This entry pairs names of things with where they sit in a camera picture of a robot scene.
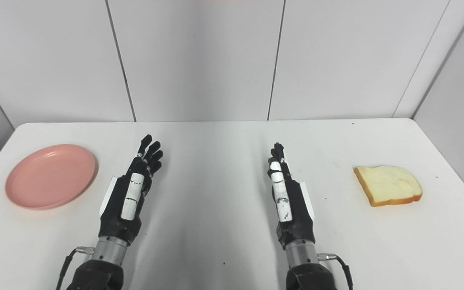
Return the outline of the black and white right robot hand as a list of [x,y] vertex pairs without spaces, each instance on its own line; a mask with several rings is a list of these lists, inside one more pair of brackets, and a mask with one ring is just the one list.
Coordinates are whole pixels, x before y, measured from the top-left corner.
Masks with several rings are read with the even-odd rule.
[[267,174],[272,182],[272,198],[279,220],[276,229],[278,242],[284,250],[292,242],[304,240],[315,243],[315,215],[307,186],[293,179],[281,143],[275,143],[270,153]]

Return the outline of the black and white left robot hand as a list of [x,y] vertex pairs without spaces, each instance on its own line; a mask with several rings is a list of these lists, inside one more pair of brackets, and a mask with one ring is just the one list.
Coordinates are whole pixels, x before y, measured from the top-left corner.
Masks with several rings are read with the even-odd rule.
[[101,214],[98,237],[109,236],[130,246],[138,236],[140,213],[149,193],[154,174],[162,167],[164,155],[160,141],[147,134],[123,176],[116,179],[106,207]]

